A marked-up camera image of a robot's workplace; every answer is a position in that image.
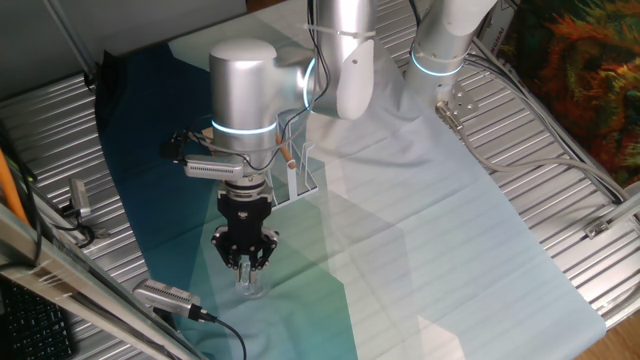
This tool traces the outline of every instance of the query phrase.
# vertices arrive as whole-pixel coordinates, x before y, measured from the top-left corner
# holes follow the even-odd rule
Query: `black keyboard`
[[[66,360],[75,355],[66,311],[2,276],[0,296],[0,358]]]

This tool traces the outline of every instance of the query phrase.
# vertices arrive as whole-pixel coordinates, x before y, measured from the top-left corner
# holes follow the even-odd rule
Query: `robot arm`
[[[410,88],[434,109],[452,86],[474,33],[496,0],[435,0],[420,23],[405,74]]]
[[[407,82],[433,109],[449,100],[473,32],[495,1],[436,0],[422,21]],[[218,228],[212,243],[236,278],[249,282],[278,244],[278,233],[263,226],[272,207],[266,172],[277,149],[278,114],[313,106],[317,113],[355,119],[373,94],[377,1],[316,0],[309,6],[315,54],[278,53],[253,39],[222,42],[211,50],[213,144],[229,154],[185,164],[189,176],[224,180],[218,209],[228,224]],[[318,89],[324,95],[314,98]]]

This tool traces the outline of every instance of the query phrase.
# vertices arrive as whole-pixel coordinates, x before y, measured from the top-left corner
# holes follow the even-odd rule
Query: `gray cable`
[[[518,164],[518,165],[509,165],[509,166],[498,165],[498,164],[494,164],[494,163],[490,162],[489,160],[483,158],[482,155],[480,155],[478,153],[478,151],[473,147],[473,144],[471,144],[471,141],[469,140],[469,137],[467,137],[467,134],[465,134],[464,128],[460,129],[458,131],[458,134],[460,135],[460,138],[462,139],[464,144],[467,146],[467,149],[469,149],[469,152],[482,165],[488,167],[491,170],[495,170],[495,171],[499,171],[499,172],[510,172],[510,171],[528,170],[528,169],[531,169],[531,168],[534,168],[534,167],[544,166],[544,165],[567,165],[567,166],[572,166],[572,167],[575,167],[575,168],[578,168],[578,169],[582,169],[584,171],[587,171],[587,172],[595,175],[598,179],[600,179],[600,181],[602,181],[607,186],[609,186],[613,191],[618,193],[618,195],[620,195],[620,197],[623,200],[625,200],[625,201],[629,200],[629,195],[627,195],[627,193],[624,191],[624,189],[622,187],[620,187],[620,185],[618,185],[615,181],[613,181],[609,177],[608,174],[605,174],[604,172],[596,169],[595,167],[593,167],[591,165],[585,164],[585,163],[577,161],[577,160],[570,160],[570,159],[543,159],[543,160],[530,161],[530,162],[526,162],[526,163]]]
[[[479,71],[487,71],[487,72],[489,72],[490,75],[484,74],[484,73],[481,73],[481,75],[482,76],[488,76],[488,77],[492,78],[493,80],[496,80],[499,83],[501,83],[502,85],[504,85],[507,88],[509,88],[512,93],[514,93],[518,98],[520,98],[525,103],[527,103],[529,105],[529,107],[536,114],[538,114],[538,116],[548,125],[547,127],[551,131],[555,132],[555,130],[553,129],[553,127],[551,126],[551,124],[549,122],[549,119],[547,119],[547,117],[537,109],[535,104],[530,99],[528,99],[525,95],[523,95],[521,92],[519,92],[517,89],[515,89],[513,87],[513,85],[508,84],[505,81],[502,81],[502,79],[500,79],[499,76],[497,76],[498,74],[496,74],[493,70],[489,69],[488,67],[477,66],[477,65],[472,65],[472,64],[468,64],[467,66],[469,66],[471,68],[475,68],[476,70],[479,70]],[[591,166],[589,164],[586,164],[584,162],[577,161],[577,160],[554,158],[554,159],[543,159],[543,160],[531,161],[531,162],[527,162],[527,163],[524,163],[524,164],[513,165],[513,166],[497,165],[497,164],[494,164],[494,163],[484,159],[475,150],[475,148],[471,144],[471,141],[469,141],[469,138],[464,133],[463,129],[460,129],[460,131],[458,131],[458,134],[460,135],[460,138],[465,143],[467,148],[469,148],[469,151],[471,152],[471,154],[481,164],[485,165],[486,167],[488,167],[488,168],[490,168],[492,170],[499,171],[499,172],[508,172],[508,171],[521,171],[521,170],[526,170],[526,169],[529,169],[529,168],[532,168],[532,167],[543,166],[543,165],[567,165],[567,166],[572,166],[572,167],[579,168],[579,169],[582,169],[584,171],[587,171],[587,172],[593,174],[594,176],[596,176],[606,186],[608,186],[611,190],[616,192],[620,196],[620,198],[622,198],[624,201],[629,199],[629,195],[627,195],[626,191],[620,185],[618,185],[618,183],[616,183],[613,179],[611,179],[611,177],[608,174],[606,174],[603,171],[600,171],[599,169],[597,169],[596,167]]]

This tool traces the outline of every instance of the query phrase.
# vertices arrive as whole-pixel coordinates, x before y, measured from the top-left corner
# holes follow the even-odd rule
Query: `table surface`
[[[289,1],[279,6],[296,3]],[[380,8],[378,37],[403,68],[409,61],[408,48],[415,32],[410,9],[400,0],[381,1]],[[284,21],[278,18],[280,11],[282,8],[276,6],[250,16],[277,23]],[[503,86],[474,71],[464,71],[461,83],[481,106],[480,113],[465,123],[483,155],[503,163],[566,156],[542,122]],[[8,100],[0,104],[0,113],[12,134],[19,138],[23,157],[39,175],[40,190],[51,200],[60,205],[66,203],[67,179],[85,179],[94,210],[88,224],[110,232],[108,239],[96,241],[86,252],[126,288],[131,289],[148,277],[102,156],[93,117],[93,95],[84,88],[82,78],[73,77]],[[595,309],[603,311],[638,284],[640,253],[635,233],[628,230],[608,234],[598,242],[585,240],[582,227],[610,211],[612,205],[583,173],[546,167],[491,175],[545,250]],[[638,306],[632,304],[628,312]],[[94,325],[79,318],[73,322],[80,340],[79,359],[145,358]]]

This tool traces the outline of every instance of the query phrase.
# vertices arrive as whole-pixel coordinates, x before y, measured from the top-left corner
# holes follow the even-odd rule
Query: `clear glass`
[[[240,274],[240,279],[236,279],[236,291],[243,298],[259,299],[271,290],[271,279],[266,269],[255,272],[256,279],[253,284],[249,281],[251,264],[248,259],[243,259]]]

